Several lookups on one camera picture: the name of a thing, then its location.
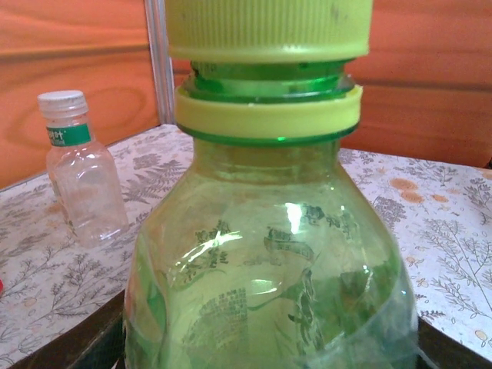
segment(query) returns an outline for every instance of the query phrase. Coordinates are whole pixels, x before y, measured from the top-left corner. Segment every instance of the wooden wall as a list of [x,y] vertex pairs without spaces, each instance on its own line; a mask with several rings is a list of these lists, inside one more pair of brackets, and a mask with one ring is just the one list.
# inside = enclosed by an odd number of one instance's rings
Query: wooden wall
[[492,2],[374,0],[361,129],[344,145],[485,166],[492,157]]
[[45,170],[36,97],[60,89],[106,144],[158,123],[143,1],[0,0],[0,187]]
[[[344,146],[484,166],[490,35],[490,0],[374,0],[371,54],[349,66],[363,121]],[[86,93],[104,143],[158,123],[142,0],[0,0],[0,187],[44,170],[36,95],[65,88]]]

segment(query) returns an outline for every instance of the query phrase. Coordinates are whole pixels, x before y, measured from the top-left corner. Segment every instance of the yellow-green bottle cap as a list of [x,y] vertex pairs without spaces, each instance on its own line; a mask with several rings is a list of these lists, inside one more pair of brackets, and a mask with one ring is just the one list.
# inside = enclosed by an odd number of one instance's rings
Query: yellow-green bottle cap
[[368,53],[372,0],[165,0],[169,53],[197,62],[316,62]]

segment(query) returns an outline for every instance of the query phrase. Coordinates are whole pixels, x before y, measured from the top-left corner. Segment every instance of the small plastic bottle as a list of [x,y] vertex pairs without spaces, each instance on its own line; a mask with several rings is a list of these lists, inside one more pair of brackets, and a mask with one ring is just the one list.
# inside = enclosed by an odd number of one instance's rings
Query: small plastic bottle
[[128,229],[128,217],[108,149],[95,140],[81,91],[38,96],[52,149],[46,157],[65,222],[85,247],[106,242]]

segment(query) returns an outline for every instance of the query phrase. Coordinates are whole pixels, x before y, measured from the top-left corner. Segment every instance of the table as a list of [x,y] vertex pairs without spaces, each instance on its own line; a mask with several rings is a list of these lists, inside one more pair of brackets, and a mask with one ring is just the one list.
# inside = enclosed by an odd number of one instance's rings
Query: table
[[[46,175],[0,192],[0,368],[125,288],[140,223],[193,155],[171,125],[110,150],[131,226],[104,248],[68,235]],[[340,160],[396,234],[419,315],[492,361],[492,171],[347,149]]]

